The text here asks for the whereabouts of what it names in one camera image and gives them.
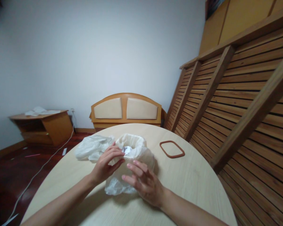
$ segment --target beige upholstery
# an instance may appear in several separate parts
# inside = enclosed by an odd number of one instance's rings
[[[147,101],[128,98],[127,119],[156,119],[158,107]]]
[[[98,119],[121,119],[123,117],[121,98],[100,103],[94,107],[94,114]]]

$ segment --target wooden floor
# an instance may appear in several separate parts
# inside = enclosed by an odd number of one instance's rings
[[[8,226],[20,225],[34,194],[48,173],[63,157],[62,153],[64,148],[67,148],[67,152],[69,152],[74,146],[80,143],[84,137],[90,135],[92,135],[92,133],[74,134],[71,140],[52,157],[49,163],[47,163],[43,170],[34,178],[33,182],[22,196],[15,211],[15,214],[18,213],[19,215],[10,222]],[[55,148],[28,145],[27,149],[18,149],[0,159],[0,225],[5,223],[11,215],[16,200],[28,185],[31,178],[62,145]],[[40,155],[25,158],[25,156],[34,154]]]

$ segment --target oval table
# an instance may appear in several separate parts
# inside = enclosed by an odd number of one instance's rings
[[[218,177],[202,155],[178,135],[148,124],[122,124],[104,129],[96,134],[113,135],[116,139],[124,133],[142,136],[157,160],[156,172],[162,184],[177,195],[196,204],[228,225],[237,225],[233,209]],[[171,159],[159,146],[162,141],[176,142],[186,153]],[[170,155],[181,153],[172,143],[162,145]],[[51,170],[33,197],[22,222],[47,203],[67,191],[95,164],[78,161],[74,147]],[[175,225],[164,213],[152,208],[138,195],[108,196],[105,182],[97,186],[85,200],[70,213],[66,225]]]

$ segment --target white plastic bag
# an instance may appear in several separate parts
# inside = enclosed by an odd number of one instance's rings
[[[114,137],[103,137],[100,135],[85,137],[75,149],[75,157],[78,160],[89,159],[95,163],[113,142]]]
[[[125,152],[125,162],[106,180],[105,192],[107,195],[118,195],[121,193],[132,194],[136,190],[129,184],[123,181],[122,175],[132,175],[132,172],[127,168],[128,163],[133,163],[133,160],[138,160],[148,165],[148,168],[154,169],[154,155],[147,148],[147,142],[144,138],[124,134],[117,139],[116,143],[123,152]],[[120,158],[114,158],[110,164],[114,165]]]

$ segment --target wooden headboard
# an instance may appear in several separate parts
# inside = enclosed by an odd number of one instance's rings
[[[96,131],[124,123],[160,126],[165,111],[154,100],[135,93],[113,94],[91,106],[90,118]]]

